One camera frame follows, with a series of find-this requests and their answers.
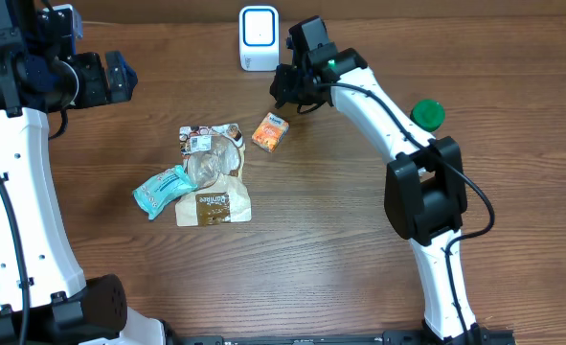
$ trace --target wood grain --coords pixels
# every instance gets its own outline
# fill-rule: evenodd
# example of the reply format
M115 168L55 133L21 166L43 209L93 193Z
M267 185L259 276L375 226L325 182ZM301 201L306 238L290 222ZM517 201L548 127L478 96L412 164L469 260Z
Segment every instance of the wood grain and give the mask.
M491 234L463 245L479 321L514 329L519 344L566 344L566 17L327 24L403 110L424 98L444 104L438 136L460 143L466 173L497 213ZM178 228L172 206L149 222L135 204L133 189L180 162L179 127L236 122L248 137L272 110L273 73L240 70L237 35L233 23L85 28L80 51L121 50L140 79L131 103L72 111L51 143L85 274L118 274L134 309L182 335L419 327L414 258L382 207L385 168L333 109L285 107L291 129L276 152L247 146L249 223ZM487 215L468 197L473 231Z
M68 0L52 1L66 4ZM70 0L87 21L105 23L238 22L238 13L252 0ZM300 21L312 15L325 19L382 19L566 15L566 0L269 0L281 20Z

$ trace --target green lid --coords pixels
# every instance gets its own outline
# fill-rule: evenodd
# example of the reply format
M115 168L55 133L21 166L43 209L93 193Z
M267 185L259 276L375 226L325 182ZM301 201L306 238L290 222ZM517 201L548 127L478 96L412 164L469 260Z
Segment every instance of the green lid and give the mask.
M417 126L432 132L444 122L444 108L436 101L423 100L415 105L410 118Z

